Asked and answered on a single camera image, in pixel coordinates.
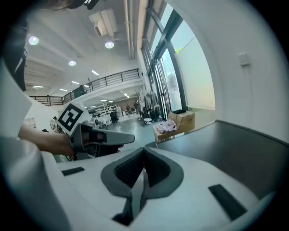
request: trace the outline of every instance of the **human arm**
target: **human arm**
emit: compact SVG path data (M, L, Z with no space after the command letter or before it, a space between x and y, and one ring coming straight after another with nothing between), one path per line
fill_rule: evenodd
M34 143L40 151L50 152L53 155L73 156L74 154L70 145L70 138L65 134L42 132L22 124L18 136L20 139Z

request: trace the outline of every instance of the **cardboard box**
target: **cardboard box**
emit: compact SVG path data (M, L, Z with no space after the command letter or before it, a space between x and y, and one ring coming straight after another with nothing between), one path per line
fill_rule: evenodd
M178 130L174 132L169 132L169 133L160 133L157 131L156 126L153 126L156 142L175 138L176 135L183 133L183 132L189 132L195 128L195 113L194 112L186 111L178 115L170 112L170 114L168 115L168 119L175 121L178 127Z

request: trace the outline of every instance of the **air conditioning unit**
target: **air conditioning unit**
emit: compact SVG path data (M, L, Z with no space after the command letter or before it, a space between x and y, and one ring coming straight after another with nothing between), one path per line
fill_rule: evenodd
M94 30L99 37L107 34L112 37L118 31L112 8L92 14L89 19L93 23Z

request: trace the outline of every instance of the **white ceiling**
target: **white ceiling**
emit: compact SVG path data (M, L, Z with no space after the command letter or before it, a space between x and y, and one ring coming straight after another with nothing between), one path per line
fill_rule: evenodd
M113 100L114 102L122 100L122 99L127 99L126 96L123 93L126 93L128 96L135 96L136 92L140 93L141 85L136 86L136 87L131 87L131 88L126 88L120 91L114 91L110 92L108 94L103 94L101 96L97 96L93 99L89 99L87 101L84 101L84 106L89 108L90 106L98 106L101 105L102 102L100 101L101 99L105 100Z
M139 1L134 0L134 20L137 22ZM89 15L113 8L118 32L114 38L98 37ZM28 38L39 38L39 44L28 46L25 83L28 95L63 96L78 85L121 71L138 68L136 59L129 60L125 27L124 2L122 0L100 0L93 10L82 6L77 9L58 11L37 10L28 16ZM135 34L137 23L134 23ZM107 41L115 43L111 50L105 48ZM71 67L68 62L76 61ZM33 85L44 86L35 90Z

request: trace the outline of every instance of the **railing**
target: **railing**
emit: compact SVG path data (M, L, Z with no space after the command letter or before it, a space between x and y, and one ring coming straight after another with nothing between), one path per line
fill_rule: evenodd
M92 82L86 83L81 85L79 88L69 92L68 94L64 95L64 97L58 96L30 96L31 98L35 99L36 101L43 103L46 106L52 105L64 105L75 98L84 95L86 93L98 90L100 88L111 86L114 84L118 84L124 81L129 81L133 79L139 79L139 69L128 70L124 72L119 72L116 74L112 74L101 79L96 79Z
M46 105L46 106L53 106L53 105L63 105L63 97L61 96L30 96L32 99Z
M118 84L124 81L129 81L129 80L139 79L139 78L140 78L139 69L133 69L133 70L128 70L128 71L112 74L112 75L103 77L101 79L96 79L92 82L86 83L83 86L80 86L74 91L66 94L63 97L63 100L64 100L64 103L66 104L67 102L81 95L98 90L100 88L104 88L106 86L111 86L111 85Z

